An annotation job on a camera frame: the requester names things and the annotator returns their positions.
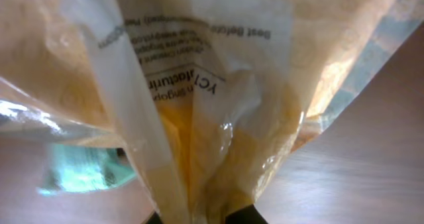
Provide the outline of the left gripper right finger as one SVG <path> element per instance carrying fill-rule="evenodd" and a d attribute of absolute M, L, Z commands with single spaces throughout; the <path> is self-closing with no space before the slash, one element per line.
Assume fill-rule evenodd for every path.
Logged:
<path fill-rule="evenodd" d="M 268 224 L 268 222 L 254 205 L 249 205 L 226 216 L 225 224 Z"/>

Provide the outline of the beige snack bag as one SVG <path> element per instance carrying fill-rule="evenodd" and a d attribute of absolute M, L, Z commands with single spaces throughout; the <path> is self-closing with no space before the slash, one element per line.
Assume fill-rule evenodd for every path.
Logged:
<path fill-rule="evenodd" d="M 121 148 L 163 223 L 223 223 L 423 22 L 423 0 L 1 0 L 1 133 Z"/>

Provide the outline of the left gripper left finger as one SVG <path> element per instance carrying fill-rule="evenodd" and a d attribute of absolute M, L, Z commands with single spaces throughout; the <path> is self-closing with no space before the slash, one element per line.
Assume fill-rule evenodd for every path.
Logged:
<path fill-rule="evenodd" d="M 144 224 L 163 224 L 163 222 L 159 214 L 154 212 L 149 215 L 149 217 L 144 221 Z"/>

